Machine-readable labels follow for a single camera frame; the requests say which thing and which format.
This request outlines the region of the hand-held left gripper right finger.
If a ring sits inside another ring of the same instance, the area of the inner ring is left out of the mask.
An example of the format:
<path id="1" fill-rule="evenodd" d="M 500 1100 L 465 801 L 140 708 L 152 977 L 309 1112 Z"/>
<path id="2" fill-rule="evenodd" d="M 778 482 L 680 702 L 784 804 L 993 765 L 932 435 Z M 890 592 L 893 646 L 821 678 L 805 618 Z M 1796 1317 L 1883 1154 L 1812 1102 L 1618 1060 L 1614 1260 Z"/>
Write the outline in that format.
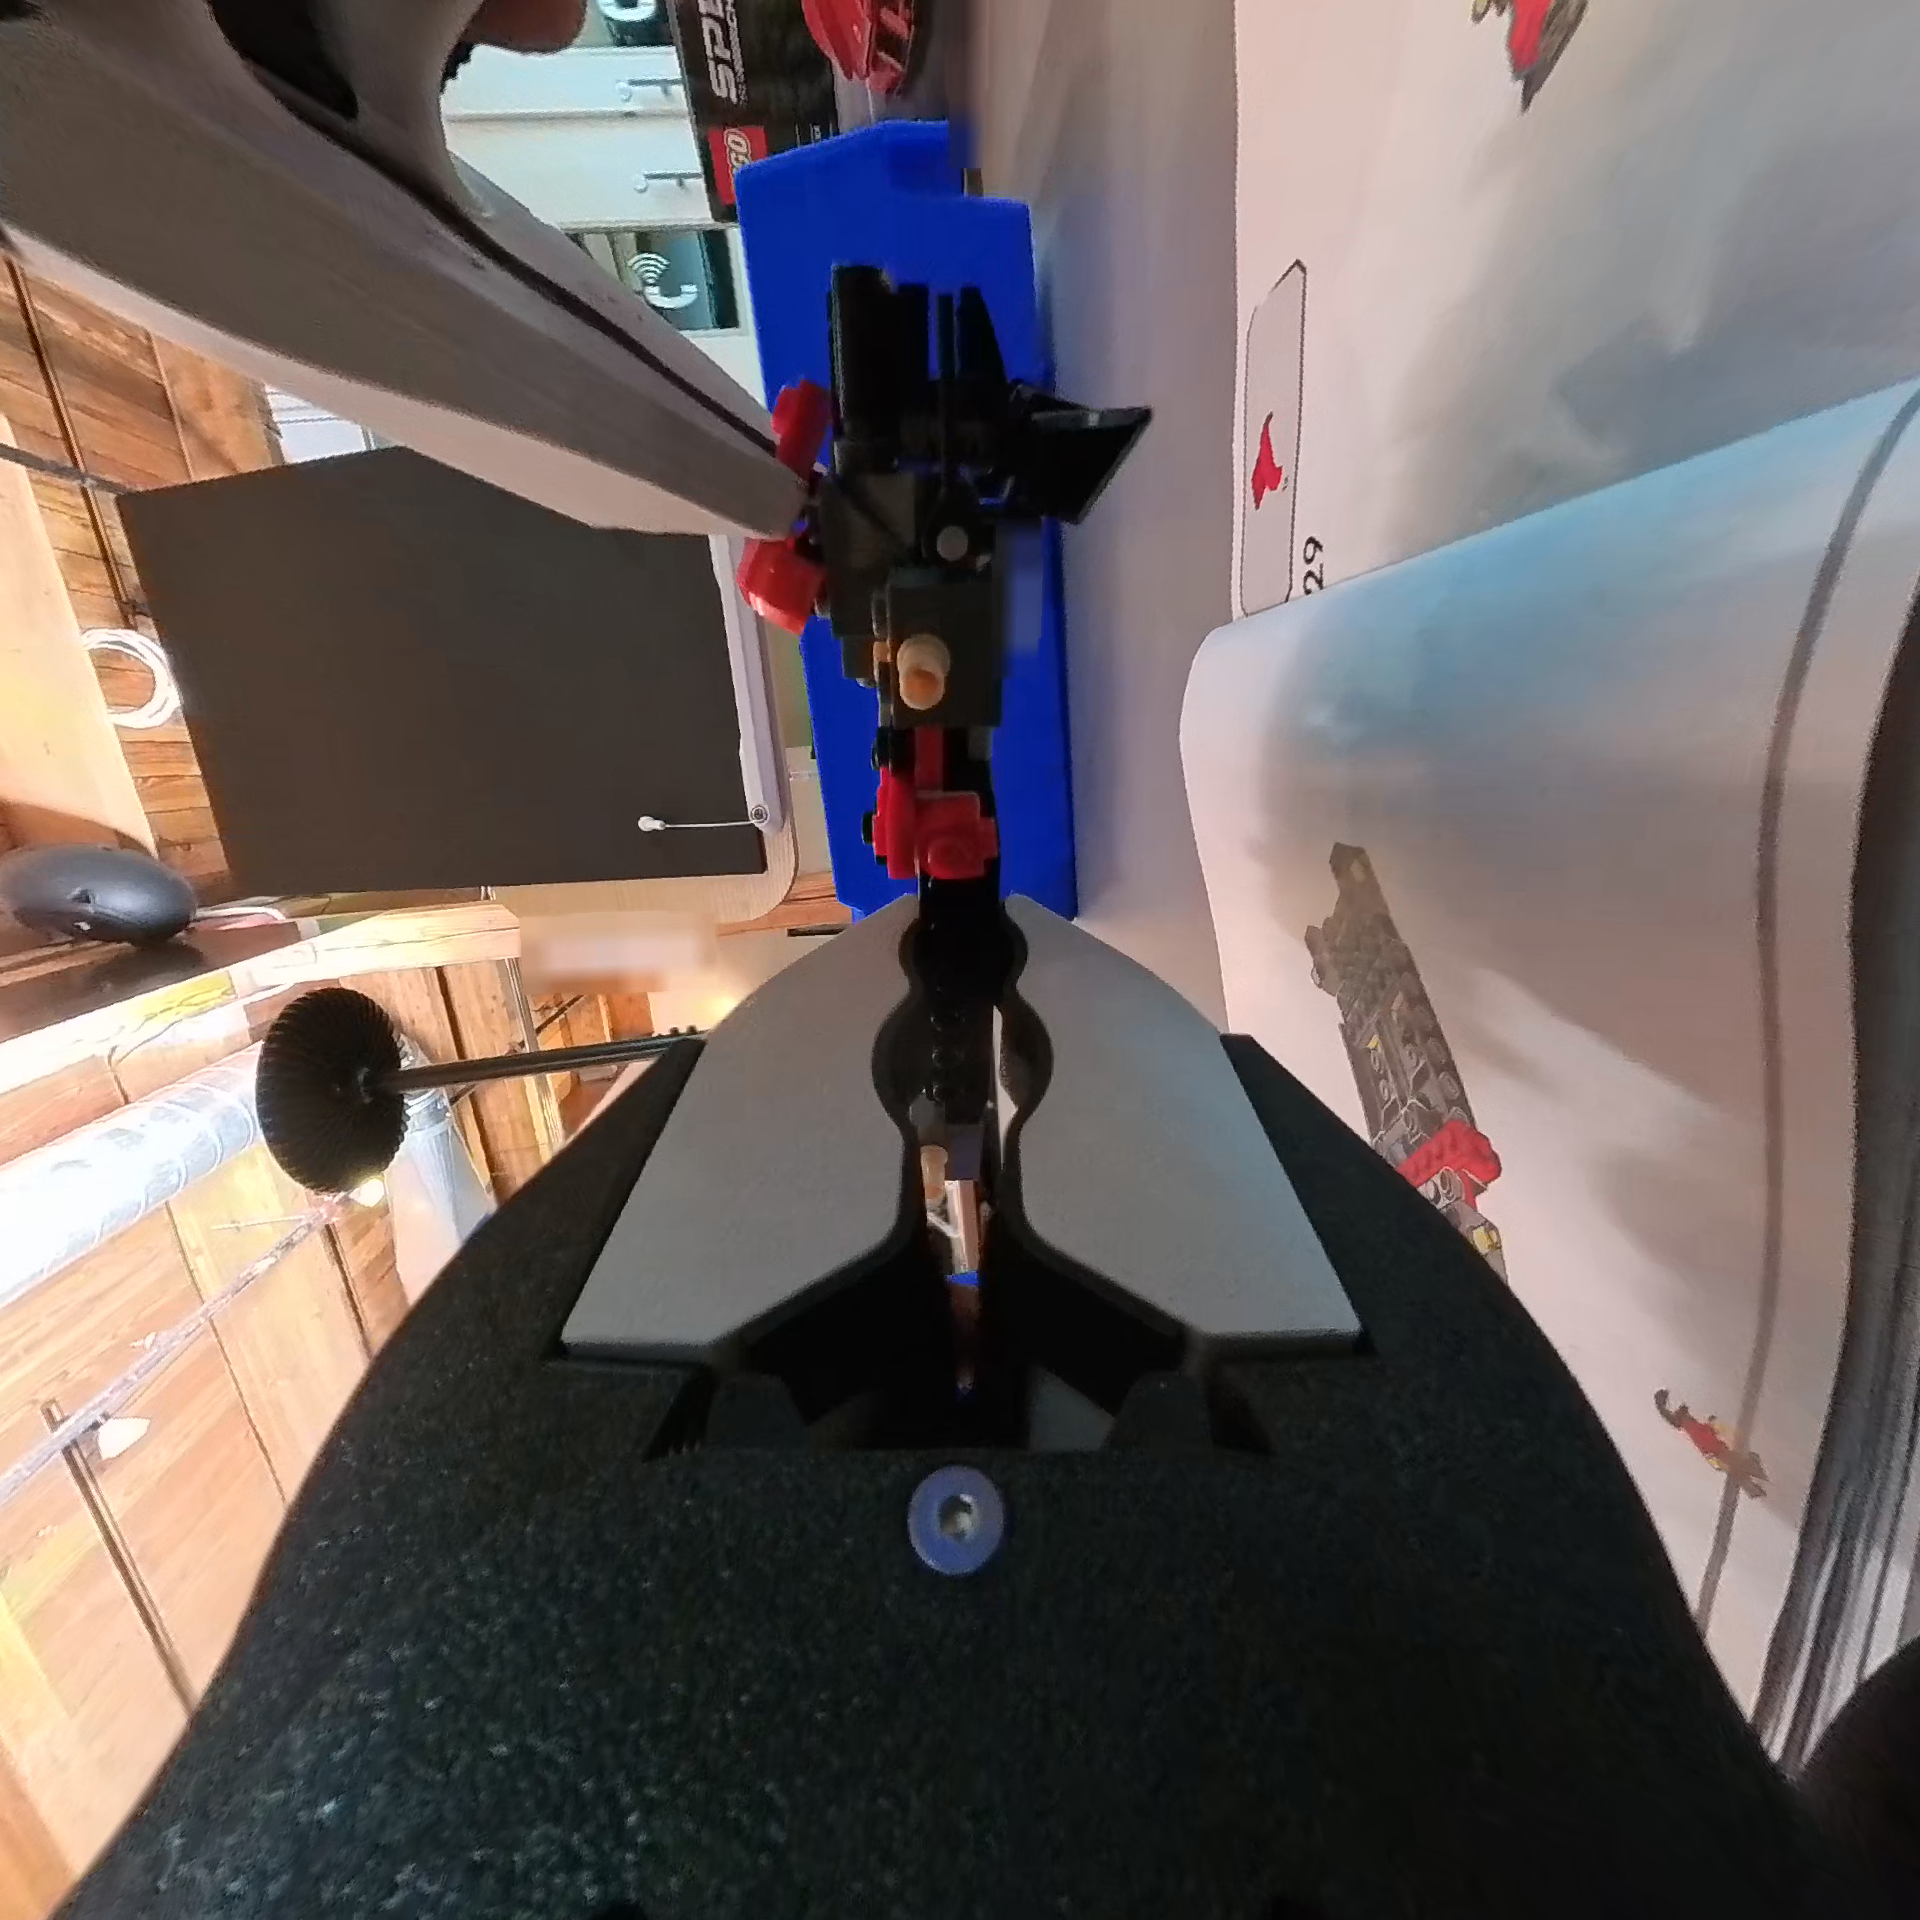
<path id="1" fill-rule="evenodd" d="M 1198 1357 L 1347 1353 L 1361 1320 L 1220 1032 L 1138 961 L 1041 904 L 1021 944 L 1011 1161 L 1038 1249 Z"/>

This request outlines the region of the black lego set box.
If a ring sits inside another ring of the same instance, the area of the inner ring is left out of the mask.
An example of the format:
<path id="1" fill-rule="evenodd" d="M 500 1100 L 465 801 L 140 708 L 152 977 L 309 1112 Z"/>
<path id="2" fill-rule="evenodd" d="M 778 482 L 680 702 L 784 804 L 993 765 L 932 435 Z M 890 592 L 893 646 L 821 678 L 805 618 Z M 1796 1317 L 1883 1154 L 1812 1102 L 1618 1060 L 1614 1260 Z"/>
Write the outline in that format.
<path id="1" fill-rule="evenodd" d="M 970 2 L 675 2 L 667 20 L 715 221 L 737 221 L 754 161 L 869 129 L 953 115 Z"/>

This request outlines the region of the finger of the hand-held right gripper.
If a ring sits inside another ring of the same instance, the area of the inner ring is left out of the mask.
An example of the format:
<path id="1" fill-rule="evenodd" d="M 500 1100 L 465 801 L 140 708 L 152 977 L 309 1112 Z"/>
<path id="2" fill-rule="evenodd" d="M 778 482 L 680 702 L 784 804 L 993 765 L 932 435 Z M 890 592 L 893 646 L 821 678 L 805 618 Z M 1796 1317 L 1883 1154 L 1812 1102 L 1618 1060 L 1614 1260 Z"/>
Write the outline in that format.
<path id="1" fill-rule="evenodd" d="M 689 396 L 704 426 L 774 430 L 747 300 L 746 246 L 706 206 L 683 83 L 427 83 L 425 173 L 449 245 L 560 307 Z M 722 226 L 742 326 L 680 331 L 613 269 L 609 232 Z"/>
<path id="2" fill-rule="evenodd" d="M 5 252 L 580 523 L 781 538 L 774 436 L 449 245 L 425 88 L 470 17 L 5 17 Z"/>

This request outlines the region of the black floor lamp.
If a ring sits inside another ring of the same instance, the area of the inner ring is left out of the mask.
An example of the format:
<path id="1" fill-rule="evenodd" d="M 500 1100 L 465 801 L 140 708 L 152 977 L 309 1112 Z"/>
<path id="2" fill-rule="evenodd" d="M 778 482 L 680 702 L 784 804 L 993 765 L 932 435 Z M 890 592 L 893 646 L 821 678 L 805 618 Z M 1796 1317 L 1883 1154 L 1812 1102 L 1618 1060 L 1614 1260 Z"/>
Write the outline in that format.
<path id="1" fill-rule="evenodd" d="M 253 1114 L 280 1170 L 313 1194 L 352 1194 L 397 1160 L 410 1105 L 430 1092 L 646 1064 L 683 1036 L 410 1064 L 387 1008 L 348 988 L 292 998 L 257 1054 Z"/>

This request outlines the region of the blue bin with black divider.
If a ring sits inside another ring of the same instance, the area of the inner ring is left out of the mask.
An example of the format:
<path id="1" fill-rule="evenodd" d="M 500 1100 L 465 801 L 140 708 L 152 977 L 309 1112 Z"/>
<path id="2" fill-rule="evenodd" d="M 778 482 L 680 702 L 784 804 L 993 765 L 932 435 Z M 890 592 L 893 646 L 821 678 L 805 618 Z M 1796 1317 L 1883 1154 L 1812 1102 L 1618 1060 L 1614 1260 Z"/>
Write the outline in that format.
<path id="1" fill-rule="evenodd" d="M 974 285 L 1013 377 L 1054 381 L 1034 224 L 1018 198 L 962 189 L 947 123 L 890 122 L 754 161 L 737 180 L 761 385 L 827 385 L 833 268 L 877 265 L 937 293 Z M 1014 542 L 1011 678 L 993 745 L 1000 875 L 1062 920 L 1076 915 L 1073 738 L 1058 533 Z M 854 920 L 905 894 L 875 861 L 861 819 L 875 804 L 875 694 L 845 678 L 829 622 L 800 638 L 834 894 Z"/>

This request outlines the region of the white instruction booklet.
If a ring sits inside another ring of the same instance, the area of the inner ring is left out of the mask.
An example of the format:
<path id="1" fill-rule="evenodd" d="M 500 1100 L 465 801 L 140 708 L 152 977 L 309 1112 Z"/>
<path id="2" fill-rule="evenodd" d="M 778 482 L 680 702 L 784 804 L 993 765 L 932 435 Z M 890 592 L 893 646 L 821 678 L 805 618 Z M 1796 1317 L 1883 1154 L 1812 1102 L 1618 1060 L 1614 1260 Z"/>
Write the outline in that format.
<path id="1" fill-rule="evenodd" d="M 1232 1026 L 1604 1420 L 1790 1769 L 1915 1637 L 1915 4 L 1236 4 Z"/>

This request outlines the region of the red t-shaped lego piece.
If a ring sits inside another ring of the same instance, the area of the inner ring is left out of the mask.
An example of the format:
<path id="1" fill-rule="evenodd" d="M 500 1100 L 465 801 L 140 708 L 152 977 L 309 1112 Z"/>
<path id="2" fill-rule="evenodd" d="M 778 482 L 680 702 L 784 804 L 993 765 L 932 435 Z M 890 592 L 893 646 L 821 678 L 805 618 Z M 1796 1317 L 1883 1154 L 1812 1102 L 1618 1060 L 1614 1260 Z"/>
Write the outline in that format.
<path id="1" fill-rule="evenodd" d="M 800 480 L 800 509 L 781 538 L 750 540 L 737 564 L 742 601 L 761 619 L 794 635 L 805 634 L 827 589 L 819 501 L 833 426 L 833 393 L 819 381 L 798 380 L 779 392 L 773 410 L 774 457 Z"/>

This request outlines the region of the black board on wooden stand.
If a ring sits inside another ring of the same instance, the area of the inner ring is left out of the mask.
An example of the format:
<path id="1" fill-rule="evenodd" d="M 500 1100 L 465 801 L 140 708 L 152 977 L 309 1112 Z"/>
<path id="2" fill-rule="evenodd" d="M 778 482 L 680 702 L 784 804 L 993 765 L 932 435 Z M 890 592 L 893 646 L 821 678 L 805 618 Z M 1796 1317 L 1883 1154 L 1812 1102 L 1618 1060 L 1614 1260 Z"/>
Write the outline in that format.
<path id="1" fill-rule="evenodd" d="M 121 496 L 246 896 L 731 880 L 784 821 L 729 547 L 405 449 Z"/>

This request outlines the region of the black dome device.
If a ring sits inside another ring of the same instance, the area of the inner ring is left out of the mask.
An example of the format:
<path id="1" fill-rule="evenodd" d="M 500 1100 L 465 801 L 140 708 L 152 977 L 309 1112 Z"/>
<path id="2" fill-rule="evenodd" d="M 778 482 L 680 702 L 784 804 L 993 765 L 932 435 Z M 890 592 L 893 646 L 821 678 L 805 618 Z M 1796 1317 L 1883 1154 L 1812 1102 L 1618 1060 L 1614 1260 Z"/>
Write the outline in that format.
<path id="1" fill-rule="evenodd" d="M 142 848 L 20 848 L 2 859 L 12 920 L 67 942 L 152 946 L 200 915 L 187 880 Z"/>

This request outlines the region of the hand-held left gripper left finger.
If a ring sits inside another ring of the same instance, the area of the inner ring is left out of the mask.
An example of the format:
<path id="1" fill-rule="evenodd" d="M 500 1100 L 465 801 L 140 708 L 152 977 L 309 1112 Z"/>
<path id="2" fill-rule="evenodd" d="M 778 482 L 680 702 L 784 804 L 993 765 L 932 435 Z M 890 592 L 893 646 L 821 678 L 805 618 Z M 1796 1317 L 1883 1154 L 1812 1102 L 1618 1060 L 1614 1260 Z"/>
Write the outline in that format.
<path id="1" fill-rule="evenodd" d="M 875 1256 L 905 1140 L 875 1089 L 912 896 L 773 973 L 715 1026 L 560 1334 L 580 1357 L 717 1361 Z"/>

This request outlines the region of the person's black clothing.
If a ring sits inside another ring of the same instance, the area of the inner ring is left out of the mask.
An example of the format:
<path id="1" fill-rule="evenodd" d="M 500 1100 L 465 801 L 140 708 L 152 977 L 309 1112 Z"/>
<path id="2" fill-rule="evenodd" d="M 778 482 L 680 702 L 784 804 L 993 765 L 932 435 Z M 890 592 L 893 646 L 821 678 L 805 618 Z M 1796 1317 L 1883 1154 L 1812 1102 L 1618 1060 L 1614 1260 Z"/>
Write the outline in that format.
<path id="1" fill-rule="evenodd" d="M 1798 1789 L 1817 1824 L 1877 1889 L 1885 1916 L 1917 1916 L 1917 1646 L 1846 1700 Z"/>

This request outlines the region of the lego car chassis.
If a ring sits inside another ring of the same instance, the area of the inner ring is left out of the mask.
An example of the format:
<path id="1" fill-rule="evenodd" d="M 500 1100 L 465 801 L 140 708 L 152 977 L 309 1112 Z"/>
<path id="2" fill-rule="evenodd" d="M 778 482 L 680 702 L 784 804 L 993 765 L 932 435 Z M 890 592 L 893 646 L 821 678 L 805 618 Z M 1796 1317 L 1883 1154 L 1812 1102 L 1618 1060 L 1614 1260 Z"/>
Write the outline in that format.
<path id="1" fill-rule="evenodd" d="M 920 904 L 902 1102 L 949 1277 L 977 1277 L 1000 1139 L 996 1003 L 1013 968 L 993 745 L 1011 678 L 1013 542 L 1091 517 L 1155 413 L 1008 373 L 978 288 L 931 290 L 934 413 L 891 468 L 829 462 L 821 610 L 875 694 L 866 843 Z"/>

